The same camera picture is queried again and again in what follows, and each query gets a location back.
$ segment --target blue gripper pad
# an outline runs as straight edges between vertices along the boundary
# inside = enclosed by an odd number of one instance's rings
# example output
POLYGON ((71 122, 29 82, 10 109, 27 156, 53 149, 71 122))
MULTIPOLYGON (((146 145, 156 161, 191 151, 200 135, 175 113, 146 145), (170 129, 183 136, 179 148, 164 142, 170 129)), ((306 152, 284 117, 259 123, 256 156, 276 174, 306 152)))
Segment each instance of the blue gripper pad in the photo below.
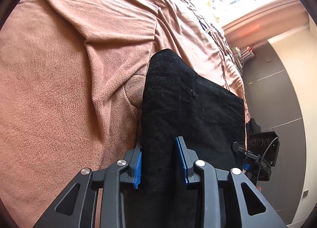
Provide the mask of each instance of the blue gripper pad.
POLYGON ((180 146, 180 141, 178 138, 175 139, 176 141, 176 151, 177 151, 177 155, 179 157, 179 164, 180 164, 180 175, 181 178, 185 181, 185 185, 187 185, 189 183, 188 181, 188 172, 187 172, 187 166, 185 163, 185 158, 183 156, 183 151, 182 148, 180 146))
POLYGON ((142 163, 142 151, 139 152, 139 155, 137 156, 137 162, 134 169, 134 181, 133 186, 135 189, 139 186, 141 182, 141 163, 142 163))

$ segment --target dark floor tile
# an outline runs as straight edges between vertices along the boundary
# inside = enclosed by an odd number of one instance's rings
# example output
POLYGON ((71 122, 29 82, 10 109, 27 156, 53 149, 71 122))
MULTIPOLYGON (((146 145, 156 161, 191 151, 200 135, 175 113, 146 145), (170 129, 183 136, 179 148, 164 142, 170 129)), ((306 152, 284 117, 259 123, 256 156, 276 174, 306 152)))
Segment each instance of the dark floor tile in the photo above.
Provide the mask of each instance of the dark floor tile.
POLYGON ((280 58, 270 43, 253 50, 254 58, 245 63, 242 79, 245 84, 258 81, 264 77, 285 70, 280 58))
POLYGON ((245 85, 250 116, 262 129, 301 118, 302 113, 286 71, 245 85))
POLYGON ((296 213, 306 170, 306 139, 303 119, 273 128, 279 137, 280 149, 268 182, 258 182, 262 194, 279 215, 290 224, 296 213))

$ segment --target black cloth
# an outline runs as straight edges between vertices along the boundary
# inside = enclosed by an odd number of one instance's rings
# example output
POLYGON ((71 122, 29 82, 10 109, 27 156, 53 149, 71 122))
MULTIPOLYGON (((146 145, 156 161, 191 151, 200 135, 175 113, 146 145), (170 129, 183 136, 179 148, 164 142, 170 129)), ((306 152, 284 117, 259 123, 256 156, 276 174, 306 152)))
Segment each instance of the black cloth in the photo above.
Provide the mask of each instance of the black cloth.
POLYGON ((243 99, 199 76, 170 49, 150 60, 142 102, 142 177, 125 196, 127 228, 194 227, 197 191, 179 180, 175 138, 215 168, 242 168, 231 145, 244 144, 243 99))
POLYGON ((261 132, 261 127, 257 125, 254 118, 251 118, 250 121, 245 124, 245 129, 247 132, 247 137, 249 137, 250 134, 261 132))

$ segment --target fleece blanket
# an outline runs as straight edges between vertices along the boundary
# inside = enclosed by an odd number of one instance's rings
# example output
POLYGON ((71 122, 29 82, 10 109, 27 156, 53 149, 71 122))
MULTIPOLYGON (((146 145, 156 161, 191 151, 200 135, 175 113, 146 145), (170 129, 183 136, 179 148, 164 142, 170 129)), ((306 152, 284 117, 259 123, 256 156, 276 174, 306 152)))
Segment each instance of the fleece blanket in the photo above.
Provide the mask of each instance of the fleece blanket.
POLYGON ((0 32, 0 198, 20 228, 81 168, 107 167, 134 146, 157 51, 172 49, 244 99, 226 40, 210 30, 188 0, 20 1, 0 32))

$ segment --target wrinkled fabric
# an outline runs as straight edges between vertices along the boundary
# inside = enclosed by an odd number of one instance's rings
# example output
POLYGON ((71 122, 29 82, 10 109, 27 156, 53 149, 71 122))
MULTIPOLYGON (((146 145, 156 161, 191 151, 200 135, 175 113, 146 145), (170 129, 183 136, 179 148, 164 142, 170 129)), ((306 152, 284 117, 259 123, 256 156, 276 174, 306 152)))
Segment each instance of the wrinkled fabric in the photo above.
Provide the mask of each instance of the wrinkled fabric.
POLYGON ((0 198, 20 228, 80 169, 107 167, 134 146, 157 51, 171 48, 244 99, 228 45, 212 33, 187 0, 20 1, 0 32, 0 198))
POLYGON ((195 226, 197 191, 180 178, 175 138, 215 168, 243 168, 232 144, 245 140, 243 99, 199 76, 170 49, 150 60, 142 104, 142 192, 126 196, 127 227, 195 226))

